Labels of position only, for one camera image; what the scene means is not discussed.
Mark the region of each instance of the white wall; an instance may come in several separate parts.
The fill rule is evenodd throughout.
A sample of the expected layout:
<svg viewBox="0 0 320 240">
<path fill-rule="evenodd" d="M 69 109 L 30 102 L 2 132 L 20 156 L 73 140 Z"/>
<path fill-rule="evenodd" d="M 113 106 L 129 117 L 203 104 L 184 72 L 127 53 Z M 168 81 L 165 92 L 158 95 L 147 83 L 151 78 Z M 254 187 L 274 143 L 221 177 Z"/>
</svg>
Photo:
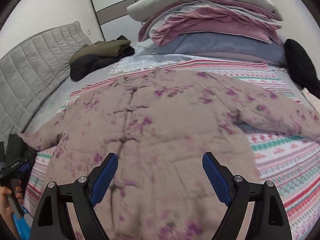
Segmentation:
<svg viewBox="0 0 320 240">
<path fill-rule="evenodd" d="M 34 34 L 75 21 L 93 43 L 103 41 L 89 0 L 21 0 L 0 31 L 0 58 Z"/>
<path fill-rule="evenodd" d="M 320 78 L 320 28 L 301 0 L 271 0 L 283 16 L 277 32 L 296 40 L 306 50 Z"/>
</svg>

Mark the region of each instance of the human hand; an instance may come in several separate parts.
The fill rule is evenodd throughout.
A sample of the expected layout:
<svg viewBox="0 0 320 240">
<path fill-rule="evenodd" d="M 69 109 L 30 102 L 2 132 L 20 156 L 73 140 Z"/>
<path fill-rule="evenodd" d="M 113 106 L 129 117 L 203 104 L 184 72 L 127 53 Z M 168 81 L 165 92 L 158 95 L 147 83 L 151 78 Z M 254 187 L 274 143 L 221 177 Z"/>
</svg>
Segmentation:
<svg viewBox="0 0 320 240">
<path fill-rule="evenodd" d="M 21 193 L 21 181 L 18 180 L 18 185 L 15 187 L 16 198 L 19 203 L 23 203 L 22 193 Z M 11 230 L 13 235 L 19 239 L 19 234 L 15 227 L 15 223 L 13 221 L 13 210 L 8 203 L 7 195 L 11 194 L 11 190 L 7 187 L 0 187 L 0 215 L 2 216 L 4 222 L 7 224 L 8 228 Z"/>
</svg>

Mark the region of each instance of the metal screw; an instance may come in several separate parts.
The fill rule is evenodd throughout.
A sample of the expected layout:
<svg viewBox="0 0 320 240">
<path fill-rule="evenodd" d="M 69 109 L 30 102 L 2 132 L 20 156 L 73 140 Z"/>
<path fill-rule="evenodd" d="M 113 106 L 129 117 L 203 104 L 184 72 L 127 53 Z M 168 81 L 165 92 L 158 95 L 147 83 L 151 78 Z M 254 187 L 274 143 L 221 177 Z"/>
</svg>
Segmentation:
<svg viewBox="0 0 320 240">
<path fill-rule="evenodd" d="M 49 184 L 48 184 L 48 187 L 49 188 L 52 188 L 52 187 L 54 187 L 56 184 L 54 183 L 54 182 L 50 182 Z"/>
<path fill-rule="evenodd" d="M 80 177 L 80 178 L 78 179 L 78 181 L 79 181 L 80 183 L 84 183 L 84 182 L 86 182 L 86 180 L 87 180 L 87 177 L 85 177 L 85 176 L 82 176 L 82 177 Z"/>
<path fill-rule="evenodd" d="M 274 183 L 271 180 L 267 180 L 267 185 L 269 187 L 273 187 Z"/>
<path fill-rule="evenodd" d="M 235 181 L 241 182 L 241 181 L 243 181 L 243 178 L 241 176 L 239 176 L 239 175 L 236 175 L 235 176 Z"/>
</svg>

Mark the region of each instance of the striped blanket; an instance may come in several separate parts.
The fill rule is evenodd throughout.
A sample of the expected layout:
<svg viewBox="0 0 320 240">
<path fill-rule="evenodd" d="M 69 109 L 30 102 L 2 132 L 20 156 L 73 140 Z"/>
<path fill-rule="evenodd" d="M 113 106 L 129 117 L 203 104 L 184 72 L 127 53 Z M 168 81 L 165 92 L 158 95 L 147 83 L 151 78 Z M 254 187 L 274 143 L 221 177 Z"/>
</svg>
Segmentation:
<svg viewBox="0 0 320 240">
<path fill-rule="evenodd" d="M 166 65 L 176 70 L 209 71 L 253 83 L 281 93 L 299 102 L 292 91 L 265 63 L 248 63 L 197 59 Z M 142 75 L 148 71 L 128 75 Z M 60 109 L 75 101 L 82 93 L 110 84 L 111 78 L 73 92 Z M 246 133 L 255 156 L 261 182 L 272 180 L 281 195 L 292 231 L 292 239 L 304 239 L 320 216 L 320 146 L 318 143 L 285 133 L 265 132 L 246 124 Z M 55 148 L 38 154 L 25 196 L 25 207 L 34 214 L 43 187 L 46 168 Z"/>
</svg>

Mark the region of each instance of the gray quilted headboard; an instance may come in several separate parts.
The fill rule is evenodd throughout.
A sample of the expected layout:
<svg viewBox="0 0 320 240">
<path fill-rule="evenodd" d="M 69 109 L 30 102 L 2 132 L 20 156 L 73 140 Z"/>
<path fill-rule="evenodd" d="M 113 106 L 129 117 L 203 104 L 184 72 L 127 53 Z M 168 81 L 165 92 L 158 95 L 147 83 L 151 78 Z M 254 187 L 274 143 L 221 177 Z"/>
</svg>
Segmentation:
<svg viewBox="0 0 320 240">
<path fill-rule="evenodd" d="M 90 40 L 80 23 L 36 34 L 0 60 L 0 141 L 23 131 L 50 96 L 70 75 L 69 59 Z"/>
</svg>

